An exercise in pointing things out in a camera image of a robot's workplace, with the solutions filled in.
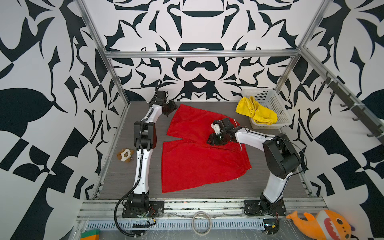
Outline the yellow shorts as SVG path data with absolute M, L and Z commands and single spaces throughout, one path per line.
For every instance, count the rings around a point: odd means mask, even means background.
M 237 104 L 236 113 L 247 116 L 261 125 L 272 125 L 278 121 L 277 114 L 263 107 L 253 96 L 243 97 Z

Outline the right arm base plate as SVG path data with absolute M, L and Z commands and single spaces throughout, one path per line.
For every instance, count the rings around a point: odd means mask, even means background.
M 247 216 L 275 215 L 285 216 L 287 211 L 283 198 L 274 203 L 262 197 L 260 200 L 245 200 L 244 213 Z

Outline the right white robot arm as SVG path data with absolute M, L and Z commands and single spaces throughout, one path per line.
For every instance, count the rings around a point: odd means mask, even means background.
M 228 118 L 214 121 L 211 128 L 214 133 L 207 140 L 211 146 L 224 146 L 233 142 L 264 152 L 270 175 L 257 211 L 266 213 L 276 209 L 283 200 L 289 178 L 302 163 L 289 138 L 285 134 L 268 136 L 240 126 L 235 127 Z

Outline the aluminium frame crossbar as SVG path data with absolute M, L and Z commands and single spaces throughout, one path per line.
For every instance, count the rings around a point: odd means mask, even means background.
M 127 58 L 209 58 L 209 57 L 293 57 L 296 50 L 221 50 L 221 51 L 105 51 L 108 59 Z

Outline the orange shark plush toy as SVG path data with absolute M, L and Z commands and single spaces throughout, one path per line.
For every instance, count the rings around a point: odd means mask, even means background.
M 297 211 L 287 215 L 305 236 L 315 240 L 350 240 L 355 228 L 340 214 L 331 210 L 321 210 L 315 216 L 303 213 L 302 219 Z

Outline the red shorts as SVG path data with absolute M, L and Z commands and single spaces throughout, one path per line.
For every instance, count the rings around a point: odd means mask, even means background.
M 175 140 L 163 144 L 164 194 L 231 181 L 251 169 L 244 144 L 211 146 L 207 143 L 214 132 L 211 124 L 225 118 L 222 114 L 179 106 L 167 131 Z

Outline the green orange block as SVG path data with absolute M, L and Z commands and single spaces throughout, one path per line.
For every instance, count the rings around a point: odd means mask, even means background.
M 90 230 L 81 233 L 80 240 L 99 240 L 100 239 L 100 230 Z

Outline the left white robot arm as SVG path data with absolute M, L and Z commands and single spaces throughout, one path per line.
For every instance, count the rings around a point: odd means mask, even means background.
M 146 212 L 150 208 L 149 170 L 151 156 L 157 145 L 156 122 L 161 115 L 169 116 L 178 106 L 168 99 L 168 92 L 157 90 L 149 101 L 149 110 L 141 121 L 134 123 L 134 146 L 137 154 L 135 184 L 125 199 L 127 210 Z

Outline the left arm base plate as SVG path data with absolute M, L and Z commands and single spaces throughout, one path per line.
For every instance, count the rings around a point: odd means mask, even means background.
M 122 217 L 123 218 L 139 218 L 139 217 L 154 218 L 163 213 L 164 207 L 165 207 L 164 201 L 149 201 L 148 205 L 133 203 L 133 201 L 127 201 L 124 204 Z

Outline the brown white paw toy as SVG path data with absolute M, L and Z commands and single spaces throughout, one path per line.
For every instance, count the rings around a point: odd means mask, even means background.
M 130 162 L 133 159 L 135 151 L 131 149 L 122 149 L 120 152 L 117 153 L 117 158 L 121 162 Z

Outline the white plastic basket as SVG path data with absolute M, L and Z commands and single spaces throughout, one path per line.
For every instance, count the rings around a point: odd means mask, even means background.
M 274 111 L 277 114 L 278 121 L 272 125 L 261 125 L 249 118 L 250 124 L 254 130 L 258 129 L 280 129 L 293 122 L 289 112 L 286 110 L 280 96 L 273 89 L 245 88 L 242 90 L 243 97 L 254 97 L 263 107 Z

